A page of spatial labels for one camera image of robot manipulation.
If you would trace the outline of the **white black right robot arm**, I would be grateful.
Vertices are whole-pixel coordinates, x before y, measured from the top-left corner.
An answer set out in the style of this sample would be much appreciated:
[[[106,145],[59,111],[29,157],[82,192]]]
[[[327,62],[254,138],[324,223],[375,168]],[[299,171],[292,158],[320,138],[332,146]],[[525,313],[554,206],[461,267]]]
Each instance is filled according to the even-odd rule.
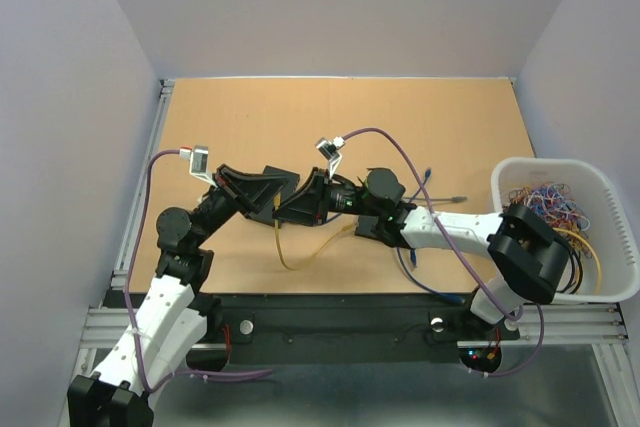
[[[568,242],[529,208],[504,213],[432,211],[404,198],[405,188],[387,168],[372,168],[354,183],[315,168],[290,197],[276,201],[273,217],[318,226],[331,213],[371,217],[374,238],[392,248],[437,248],[491,259],[497,270],[460,313],[463,331],[482,337],[526,302],[549,305],[570,257]]]

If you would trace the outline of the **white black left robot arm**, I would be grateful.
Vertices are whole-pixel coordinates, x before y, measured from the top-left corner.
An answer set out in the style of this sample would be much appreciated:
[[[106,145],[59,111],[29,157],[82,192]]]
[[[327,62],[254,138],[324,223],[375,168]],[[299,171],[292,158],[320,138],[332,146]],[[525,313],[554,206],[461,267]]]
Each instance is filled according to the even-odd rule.
[[[160,256],[139,307],[125,303],[129,324],[106,358],[67,391],[72,426],[150,426],[166,384],[199,340],[215,339],[223,318],[200,293],[214,254],[202,244],[235,214],[264,210],[286,185],[278,174],[245,174],[223,165],[200,204],[170,207],[156,221]]]

